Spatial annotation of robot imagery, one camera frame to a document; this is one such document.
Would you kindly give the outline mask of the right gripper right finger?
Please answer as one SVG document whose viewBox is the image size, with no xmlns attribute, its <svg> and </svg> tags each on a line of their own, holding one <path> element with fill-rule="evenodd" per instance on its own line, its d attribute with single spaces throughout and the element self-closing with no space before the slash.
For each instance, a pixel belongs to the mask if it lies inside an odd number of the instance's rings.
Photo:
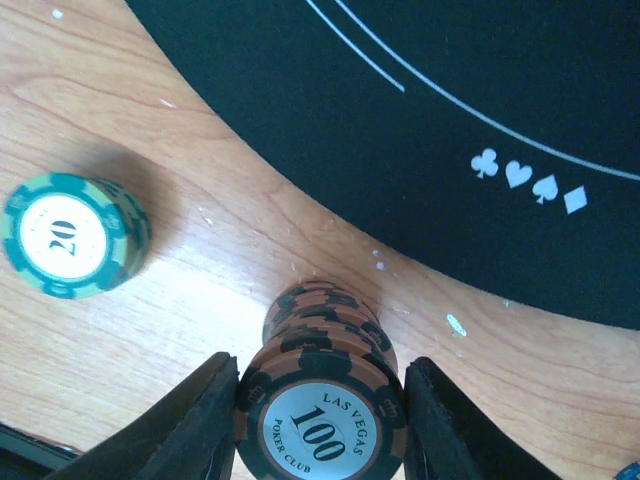
<svg viewBox="0 0 640 480">
<path fill-rule="evenodd" d="M 556 479 L 429 358 L 406 369 L 407 479 Z"/>
</svg>

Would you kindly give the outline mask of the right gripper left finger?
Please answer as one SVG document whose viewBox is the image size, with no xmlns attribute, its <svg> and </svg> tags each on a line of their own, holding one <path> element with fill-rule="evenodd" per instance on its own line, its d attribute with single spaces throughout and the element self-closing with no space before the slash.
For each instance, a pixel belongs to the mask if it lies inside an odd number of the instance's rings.
<svg viewBox="0 0 640 480">
<path fill-rule="evenodd" d="M 49 479 L 229 479 L 236 358 L 217 352 L 124 429 Z"/>
</svg>

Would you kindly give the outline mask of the brown poker chip stack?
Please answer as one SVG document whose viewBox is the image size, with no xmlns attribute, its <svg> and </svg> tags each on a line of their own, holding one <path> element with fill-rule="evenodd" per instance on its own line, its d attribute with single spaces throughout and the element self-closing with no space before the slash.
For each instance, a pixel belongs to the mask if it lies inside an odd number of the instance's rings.
<svg viewBox="0 0 640 480">
<path fill-rule="evenodd" d="M 373 309 L 311 280 L 269 307 L 236 395 L 236 449 L 257 479 L 390 479 L 408 421 L 397 356 Z"/>
</svg>

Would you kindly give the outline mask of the green poker chip stack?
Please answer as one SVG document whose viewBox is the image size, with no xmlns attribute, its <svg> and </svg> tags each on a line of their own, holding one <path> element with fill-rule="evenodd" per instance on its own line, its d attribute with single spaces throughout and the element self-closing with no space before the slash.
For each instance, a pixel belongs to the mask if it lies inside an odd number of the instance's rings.
<svg viewBox="0 0 640 480">
<path fill-rule="evenodd" d="M 135 276 L 150 251 L 149 216 L 124 186 L 47 173 L 20 184 L 2 218 L 6 256 L 41 292 L 77 300 Z"/>
</svg>

